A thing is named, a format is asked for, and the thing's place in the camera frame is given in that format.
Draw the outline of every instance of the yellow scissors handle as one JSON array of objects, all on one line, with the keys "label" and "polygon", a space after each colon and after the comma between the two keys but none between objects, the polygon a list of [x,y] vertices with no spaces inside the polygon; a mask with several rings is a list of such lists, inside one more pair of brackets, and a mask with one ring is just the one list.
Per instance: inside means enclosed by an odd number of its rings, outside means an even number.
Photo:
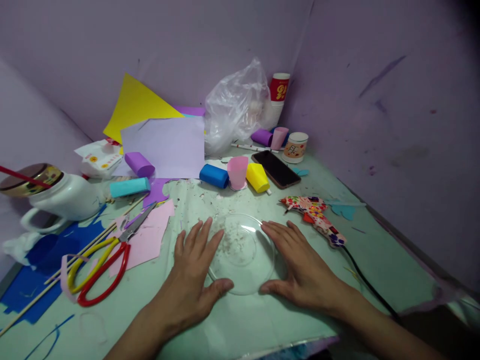
[{"label": "yellow scissors handle", "polygon": [[88,274],[88,276],[85,278],[85,280],[83,280],[81,282],[80,285],[78,285],[77,287],[75,287],[75,277],[77,276],[77,271],[79,270],[79,267],[80,265],[82,265],[83,263],[83,260],[81,258],[77,259],[73,265],[71,266],[70,268],[70,271],[68,272],[68,276],[67,276],[67,284],[68,284],[68,288],[70,289],[71,293],[72,294],[76,294],[78,292],[80,292],[83,287],[85,286],[85,284],[94,276],[94,274],[102,267],[102,265],[104,264],[104,262],[107,260],[107,258],[109,257],[110,253],[112,252],[112,250],[119,244],[120,240],[117,238],[117,237],[111,237],[105,241],[102,241],[100,243],[98,243],[97,245],[91,247],[90,249],[88,249],[87,251],[85,251],[82,256],[88,258],[90,255],[92,255],[93,253],[95,253],[96,251],[104,248],[105,246],[109,245],[109,247],[105,250],[105,252],[103,253],[103,255],[101,256],[100,259],[98,259],[98,263],[95,265],[95,267],[92,269],[92,271],[90,272],[90,274]]}]

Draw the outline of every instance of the yellow paper roll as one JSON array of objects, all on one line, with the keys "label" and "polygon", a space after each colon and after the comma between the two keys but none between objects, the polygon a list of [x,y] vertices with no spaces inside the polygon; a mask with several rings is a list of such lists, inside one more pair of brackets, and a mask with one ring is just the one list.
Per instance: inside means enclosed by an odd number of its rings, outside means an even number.
[{"label": "yellow paper roll", "polygon": [[246,169],[246,179],[257,193],[263,193],[270,189],[270,183],[261,164],[249,163]]}]

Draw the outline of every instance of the clear plastic plate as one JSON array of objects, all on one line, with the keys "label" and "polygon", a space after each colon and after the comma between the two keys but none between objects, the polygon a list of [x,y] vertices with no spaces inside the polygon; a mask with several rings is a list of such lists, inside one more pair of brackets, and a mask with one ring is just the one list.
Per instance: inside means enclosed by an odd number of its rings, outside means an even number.
[{"label": "clear plastic plate", "polygon": [[261,224],[250,215],[232,213],[216,219],[210,228],[209,239],[221,229],[225,233],[208,273],[213,280],[231,279],[235,284],[231,294],[254,294],[272,275],[275,245]]}]

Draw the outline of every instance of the black cord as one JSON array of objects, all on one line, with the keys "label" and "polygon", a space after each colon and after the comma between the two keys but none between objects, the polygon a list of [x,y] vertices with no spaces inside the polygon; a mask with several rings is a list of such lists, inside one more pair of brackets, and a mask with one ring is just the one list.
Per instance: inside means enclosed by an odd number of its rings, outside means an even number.
[{"label": "black cord", "polygon": [[360,275],[361,279],[363,280],[363,282],[368,286],[368,288],[371,290],[371,292],[373,293],[373,295],[376,296],[376,298],[382,303],[382,305],[390,312],[391,314],[391,317],[393,318],[393,320],[396,321],[396,323],[400,326],[404,326],[404,324],[402,323],[402,320],[400,319],[400,316],[397,314],[397,312],[389,305],[389,303],[377,292],[377,290],[375,290],[375,288],[372,286],[372,284],[369,283],[369,281],[365,278],[365,276],[362,274],[362,272],[360,271],[359,269],[359,266],[357,265],[357,263],[355,262],[354,260],[354,257],[352,256],[352,254],[350,254],[350,252],[347,250],[347,248],[345,247],[345,245],[342,245],[342,248],[343,250],[345,250],[346,254],[348,255],[348,257],[350,258],[351,262],[353,263],[353,266],[355,267],[355,270],[356,272],[358,273],[358,275]]}]

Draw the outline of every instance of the smartphone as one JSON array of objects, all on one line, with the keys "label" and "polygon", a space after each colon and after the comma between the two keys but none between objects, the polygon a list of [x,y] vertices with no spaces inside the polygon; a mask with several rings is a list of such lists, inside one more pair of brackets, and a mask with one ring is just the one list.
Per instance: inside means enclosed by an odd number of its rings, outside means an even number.
[{"label": "smartphone", "polygon": [[251,156],[251,159],[263,166],[268,177],[280,189],[286,189],[292,185],[298,184],[302,179],[292,171],[282,160],[272,154],[271,151],[257,152]]}]

